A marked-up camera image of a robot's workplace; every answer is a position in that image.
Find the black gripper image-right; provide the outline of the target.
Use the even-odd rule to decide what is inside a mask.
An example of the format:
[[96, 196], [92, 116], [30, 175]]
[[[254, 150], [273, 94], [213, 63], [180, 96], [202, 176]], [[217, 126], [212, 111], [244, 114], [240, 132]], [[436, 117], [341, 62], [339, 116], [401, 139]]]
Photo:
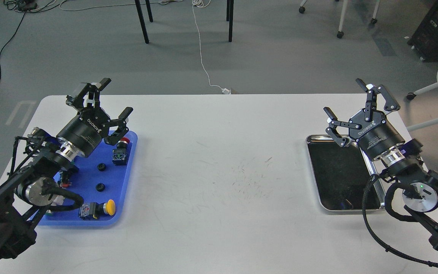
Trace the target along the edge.
[[[377, 111], [377, 96], [382, 95], [385, 100], [384, 111], [399, 111], [400, 104], [384, 85], [371, 85], [371, 87], [368, 87], [360, 78], [357, 78], [355, 81], [367, 93], [365, 107], [351, 117], [352, 123], [339, 121], [330, 107], [324, 107], [323, 110], [329, 118], [329, 126], [325, 132], [340, 147], [346, 147], [351, 140], [348, 137], [341, 137], [337, 127], [349, 128], [351, 139], [357, 142], [358, 147], [362, 149], [371, 161], [375, 161], [385, 151], [405, 143], [403, 137], [387, 120], [384, 112]], [[365, 116], [372, 116], [372, 121], [367, 121]]]

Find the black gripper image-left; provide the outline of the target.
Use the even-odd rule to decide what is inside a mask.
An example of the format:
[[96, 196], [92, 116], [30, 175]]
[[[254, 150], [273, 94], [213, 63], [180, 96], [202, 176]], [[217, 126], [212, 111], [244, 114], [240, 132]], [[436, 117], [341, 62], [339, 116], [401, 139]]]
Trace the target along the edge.
[[[110, 118], [100, 108], [100, 92], [111, 83], [110, 78], [103, 78], [99, 83], [81, 83], [75, 90], [75, 96], [66, 96], [66, 105], [78, 111], [75, 116], [57, 135], [59, 142], [70, 142], [81, 155], [87, 158], [95, 148], [104, 142], [114, 146], [129, 131], [127, 118], [132, 107], [126, 107], [117, 119]], [[117, 127], [111, 135], [108, 130]]]

